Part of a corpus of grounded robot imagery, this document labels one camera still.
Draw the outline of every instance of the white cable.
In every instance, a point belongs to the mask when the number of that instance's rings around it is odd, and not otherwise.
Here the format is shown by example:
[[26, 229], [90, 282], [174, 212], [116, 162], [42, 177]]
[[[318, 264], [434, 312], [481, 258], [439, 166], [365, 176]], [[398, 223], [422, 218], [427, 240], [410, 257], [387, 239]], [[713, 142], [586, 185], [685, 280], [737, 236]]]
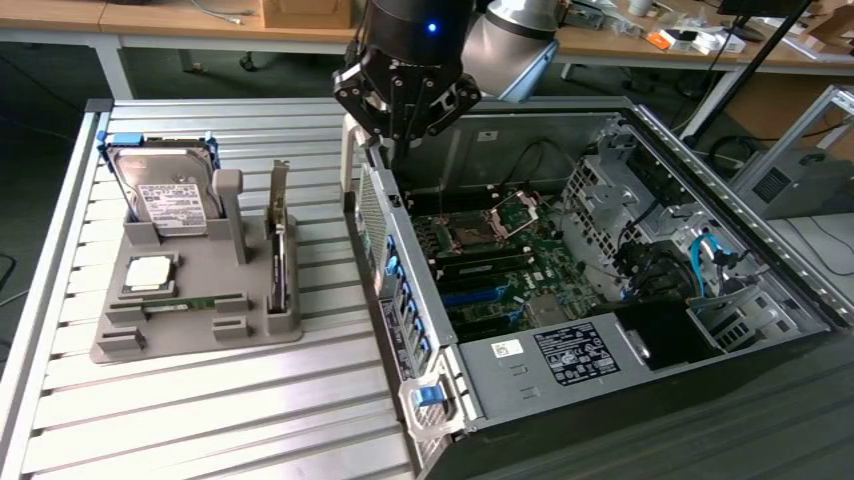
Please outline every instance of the white cable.
[[212, 17], [216, 17], [222, 20], [226, 20], [228, 23], [234, 23], [235, 25], [243, 25], [243, 20], [240, 20], [238, 17], [230, 17], [228, 15], [250, 16], [255, 14], [255, 10], [240, 10], [239, 12], [220, 12], [218, 10], [210, 10], [204, 5], [202, 5], [202, 3], [199, 3], [199, 0], [190, 0], [190, 2], [202, 11], [202, 13]]
[[255, 10], [251, 10], [251, 9], [240, 10], [240, 11], [236, 11], [236, 12], [223, 12], [222, 10], [210, 9], [208, 7], [202, 5], [202, 2], [199, 2], [199, 0], [190, 0], [190, 1], [199, 8], [199, 10], [202, 10], [203, 12], [207, 12], [207, 13], [215, 13], [218, 15], [240, 15], [243, 17], [248, 17], [251, 15], [255, 15]]
[[27, 295], [30, 293], [30, 290], [24, 290], [20, 293], [16, 293], [15, 295], [12, 295], [10, 298], [7, 298], [6, 300], [3, 300], [0, 302], [0, 307], [6, 307], [10, 303], [12, 303], [15, 300], [18, 300], [19, 298], [22, 298], [24, 295]]

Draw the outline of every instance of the label sticker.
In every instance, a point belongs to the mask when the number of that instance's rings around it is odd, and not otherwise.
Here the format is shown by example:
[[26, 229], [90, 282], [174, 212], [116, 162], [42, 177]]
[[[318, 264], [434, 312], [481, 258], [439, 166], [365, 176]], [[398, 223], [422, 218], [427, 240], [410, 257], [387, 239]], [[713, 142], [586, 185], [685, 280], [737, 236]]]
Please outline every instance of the label sticker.
[[498, 140], [498, 130], [483, 130], [478, 132], [479, 142], [493, 142]]
[[158, 228], [204, 227], [204, 207], [195, 183], [140, 185], [148, 216]]
[[565, 387], [619, 372], [593, 323], [534, 335], [555, 380]]
[[513, 340], [507, 340], [506, 342], [498, 342], [493, 344], [493, 353], [495, 353], [495, 358], [505, 358], [511, 355], [518, 355], [522, 353], [522, 342], [515, 338]]

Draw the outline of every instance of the white sticker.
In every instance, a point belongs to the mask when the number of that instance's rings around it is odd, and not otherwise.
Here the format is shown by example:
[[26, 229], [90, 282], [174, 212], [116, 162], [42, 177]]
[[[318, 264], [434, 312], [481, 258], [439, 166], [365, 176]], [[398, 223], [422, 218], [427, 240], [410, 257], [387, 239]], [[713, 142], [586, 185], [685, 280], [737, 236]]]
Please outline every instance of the white sticker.
[[493, 352], [495, 353], [495, 358], [505, 358], [511, 355], [518, 355], [522, 353], [522, 342], [515, 338], [513, 340], [507, 340], [506, 342], [498, 342], [493, 344]]
[[498, 130], [482, 130], [478, 132], [479, 142], [494, 142], [498, 140]]
[[158, 228], [204, 227], [204, 207], [195, 183], [140, 185], [148, 216]]

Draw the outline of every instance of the blue pcie slot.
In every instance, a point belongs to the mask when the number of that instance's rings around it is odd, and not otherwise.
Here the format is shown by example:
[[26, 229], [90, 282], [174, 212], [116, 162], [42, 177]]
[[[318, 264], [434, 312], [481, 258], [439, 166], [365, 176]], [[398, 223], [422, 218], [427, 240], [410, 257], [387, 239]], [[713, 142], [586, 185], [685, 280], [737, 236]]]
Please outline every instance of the blue pcie slot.
[[505, 296], [509, 286], [510, 284], [503, 287], [487, 288], [486, 290], [478, 290], [475, 292], [442, 295], [442, 304], [446, 307], [458, 307], [471, 303], [494, 302]]

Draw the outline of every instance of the desk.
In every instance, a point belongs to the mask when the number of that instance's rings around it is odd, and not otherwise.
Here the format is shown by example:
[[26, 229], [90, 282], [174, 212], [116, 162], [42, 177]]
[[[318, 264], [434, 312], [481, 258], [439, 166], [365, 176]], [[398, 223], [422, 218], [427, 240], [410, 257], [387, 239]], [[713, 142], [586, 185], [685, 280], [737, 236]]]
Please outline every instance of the desk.
[[[627, 0], [615, 0], [619, 5]], [[679, 11], [706, 9], [711, 22], [722, 17], [694, 0], [662, 0]], [[219, 9], [259, 9], [259, 0], [207, 0]], [[625, 13], [645, 28], [655, 20]], [[116, 99], [134, 98], [122, 59], [123, 47], [188, 50], [234, 50], [283, 53], [343, 54], [352, 29], [264, 28], [260, 16], [234, 25], [199, 12], [186, 0], [162, 0], [152, 5], [115, 5], [103, 0], [0, 0], [0, 41], [87, 45], [96, 50], [104, 76]], [[557, 63], [649, 68], [709, 68], [713, 56], [698, 52], [663, 52], [642, 39], [618, 37], [610, 31], [565, 27], [558, 32], [561, 49]], [[759, 45], [749, 44], [738, 54], [725, 54], [715, 70], [726, 72], [683, 135], [693, 133], [745, 71]], [[854, 76], [854, 65], [812, 61], [781, 45], [769, 56], [761, 72], [800, 75]]]

